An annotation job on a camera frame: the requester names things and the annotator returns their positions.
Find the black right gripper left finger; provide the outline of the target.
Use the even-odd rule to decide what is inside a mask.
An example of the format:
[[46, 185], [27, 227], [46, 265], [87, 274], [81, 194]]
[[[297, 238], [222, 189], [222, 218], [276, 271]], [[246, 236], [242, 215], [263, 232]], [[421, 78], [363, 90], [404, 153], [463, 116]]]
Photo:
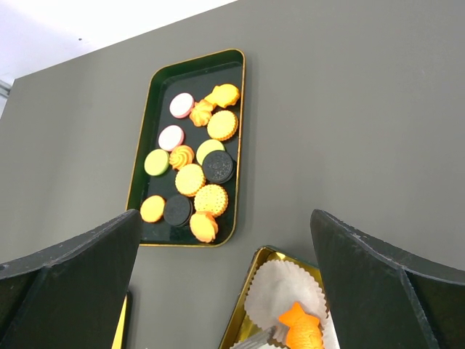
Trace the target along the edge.
[[1, 264], [2, 348], [111, 348], [142, 234], [130, 209]]

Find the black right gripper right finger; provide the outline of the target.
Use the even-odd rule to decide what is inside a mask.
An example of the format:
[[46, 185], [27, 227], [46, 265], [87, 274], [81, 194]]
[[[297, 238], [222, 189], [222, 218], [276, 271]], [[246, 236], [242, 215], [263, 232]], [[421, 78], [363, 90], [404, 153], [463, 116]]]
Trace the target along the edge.
[[463, 348], [464, 271], [316, 209], [310, 230], [341, 348]]

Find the orange round cookie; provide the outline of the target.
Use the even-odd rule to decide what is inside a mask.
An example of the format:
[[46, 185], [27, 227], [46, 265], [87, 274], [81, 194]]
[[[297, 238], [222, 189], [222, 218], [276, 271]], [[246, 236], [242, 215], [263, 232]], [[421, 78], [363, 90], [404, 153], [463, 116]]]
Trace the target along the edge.
[[142, 220], [148, 223], [158, 222], [163, 217], [166, 201], [162, 196], [154, 195], [146, 198], [141, 207]]

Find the orange shell cookie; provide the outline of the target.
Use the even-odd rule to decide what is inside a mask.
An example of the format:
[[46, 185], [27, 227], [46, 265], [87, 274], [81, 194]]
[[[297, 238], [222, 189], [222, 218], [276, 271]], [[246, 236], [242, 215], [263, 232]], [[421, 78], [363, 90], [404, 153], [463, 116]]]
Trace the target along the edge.
[[216, 238], [219, 227], [209, 212], [196, 212], [190, 218], [190, 229], [199, 241], [211, 243]]

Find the steel serving tongs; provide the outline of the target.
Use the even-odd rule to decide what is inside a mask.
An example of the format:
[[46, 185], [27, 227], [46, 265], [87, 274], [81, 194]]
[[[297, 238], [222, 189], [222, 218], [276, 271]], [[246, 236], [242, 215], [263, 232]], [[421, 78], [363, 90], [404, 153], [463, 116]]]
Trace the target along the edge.
[[235, 343], [231, 349], [255, 349], [267, 344], [276, 333], [277, 327], [271, 326], [268, 329], [262, 330], [253, 334], [242, 342]]

